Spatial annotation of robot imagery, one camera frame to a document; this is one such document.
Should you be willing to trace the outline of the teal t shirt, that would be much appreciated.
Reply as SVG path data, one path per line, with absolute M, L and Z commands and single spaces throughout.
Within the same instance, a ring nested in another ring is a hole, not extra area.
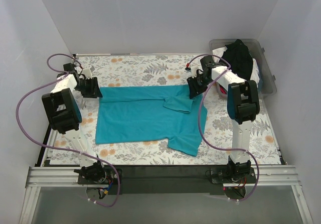
M 102 87 L 96 144 L 167 139 L 168 147 L 197 156 L 207 109 L 187 85 Z

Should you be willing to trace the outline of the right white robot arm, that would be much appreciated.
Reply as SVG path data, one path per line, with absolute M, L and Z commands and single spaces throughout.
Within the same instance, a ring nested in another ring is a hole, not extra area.
M 191 72 L 187 79 L 190 98 L 202 96 L 198 110 L 198 128 L 203 141 L 210 147 L 229 151 L 227 177 L 232 182 L 241 181 L 245 172 L 251 168 L 250 159 L 254 155 L 249 151 L 250 132 L 256 116 L 260 112 L 257 84 L 254 80 L 245 80 L 231 70 L 231 65 L 217 55 L 201 54 L 186 64 Z M 227 90 L 227 112 L 232 121 L 232 147 L 219 148 L 211 145 L 204 137 L 201 128 L 201 111 L 204 100 L 214 83 Z

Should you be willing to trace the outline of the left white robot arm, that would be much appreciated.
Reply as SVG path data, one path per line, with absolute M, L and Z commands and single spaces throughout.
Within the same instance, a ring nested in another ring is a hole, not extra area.
M 107 172 L 99 167 L 101 163 L 96 160 L 96 154 L 80 129 L 82 116 L 73 96 L 73 92 L 78 91 L 84 98 L 102 98 L 98 80 L 92 76 L 90 69 L 84 69 L 78 74 L 75 64 L 67 63 L 63 68 L 68 75 L 66 77 L 64 73 L 59 75 L 62 80 L 57 82 L 50 93 L 42 96 L 42 103 L 50 127 L 64 135 L 71 147 L 79 151 L 80 167 L 82 169 L 93 167 L 89 177 L 94 183 L 100 184 L 106 180 Z

